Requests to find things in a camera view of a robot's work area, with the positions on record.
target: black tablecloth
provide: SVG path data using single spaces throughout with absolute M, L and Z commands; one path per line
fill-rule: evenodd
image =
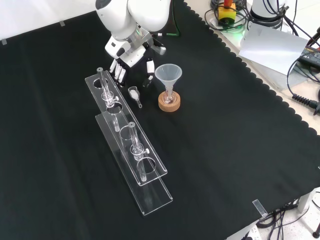
M 159 110 L 156 79 L 140 88 L 142 109 L 128 99 L 173 202 L 141 215 L 96 123 L 85 78 L 112 59 L 92 12 L 0 46 L 0 239 L 223 240 L 260 217 L 253 200 L 270 212 L 320 185 L 316 132 L 176 4 L 181 37 L 150 54 L 182 68 L 180 109 Z M 128 86 L 145 70 L 131 69 Z

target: wooden base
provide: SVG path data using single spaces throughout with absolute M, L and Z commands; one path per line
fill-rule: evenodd
M 175 93 L 176 101 L 173 102 L 173 103 L 169 103 L 169 104 L 166 104 L 163 101 L 165 92 L 162 92 L 159 95 L 158 103 L 159 103 L 159 108 L 162 111 L 171 113 L 171 112 L 174 112 L 174 111 L 178 110 L 178 108 L 180 107 L 181 99 L 180 99 L 180 95 L 178 93 L 176 93 L 175 91 L 174 91 L 174 93 Z

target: clear acrylic clip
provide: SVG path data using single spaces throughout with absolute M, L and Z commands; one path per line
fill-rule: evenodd
M 255 208 L 259 211 L 259 213 L 261 214 L 262 217 L 265 217 L 266 215 L 268 215 L 264 206 L 262 206 L 262 204 L 260 203 L 260 201 L 258 199 L 254 200 L 252 203 L 255 206 Z

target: clear acrylic stand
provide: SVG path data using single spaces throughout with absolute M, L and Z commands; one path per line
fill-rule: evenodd
M 102 114 L 96 120 L 143 215 L 172 202 L 155 149 L 107 71 L 85 79 Z

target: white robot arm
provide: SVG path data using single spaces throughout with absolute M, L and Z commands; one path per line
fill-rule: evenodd
M 147 43 L 159 54 L 163 46 L 155 46 L 149 31 L 161 30 L 167 23 L 171 0 L 96 0 L 97 14 L 112 36 L 105 50 L 129 67 L 144 55 Z

